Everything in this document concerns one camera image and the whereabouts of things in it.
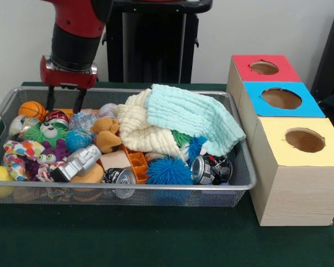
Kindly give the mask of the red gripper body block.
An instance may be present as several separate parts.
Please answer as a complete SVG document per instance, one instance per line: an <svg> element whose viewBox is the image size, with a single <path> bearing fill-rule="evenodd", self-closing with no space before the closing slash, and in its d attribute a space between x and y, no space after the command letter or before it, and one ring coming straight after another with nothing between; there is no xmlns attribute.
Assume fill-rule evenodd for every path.
<svg viewBox="0 0 334 267"><path fill-rule="evenodd" d="M42 56L40 75L42 83L47 86L90 89L97 80L97 65L93 63L87 71L69 71L55 65L50 56Z"/></svg>

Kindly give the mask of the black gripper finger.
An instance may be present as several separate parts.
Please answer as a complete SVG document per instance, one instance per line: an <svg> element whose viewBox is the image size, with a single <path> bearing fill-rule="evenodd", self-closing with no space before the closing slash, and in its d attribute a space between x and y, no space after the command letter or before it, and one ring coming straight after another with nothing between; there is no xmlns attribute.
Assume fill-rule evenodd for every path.
<svg viewBox="0 0 334 267"><path fill-rule="evenodd" d="M74 113L79 113L81 111L85 95L86 95L86 89L79 89L78 97L75 99L75 103L73 105Z"/></svg>
<svg viewBox="0 0 334 267"><path fill-rule="evenodd" d="M46 110L53 110L55 104L55 87L49 86L47 93Z"/></svg>

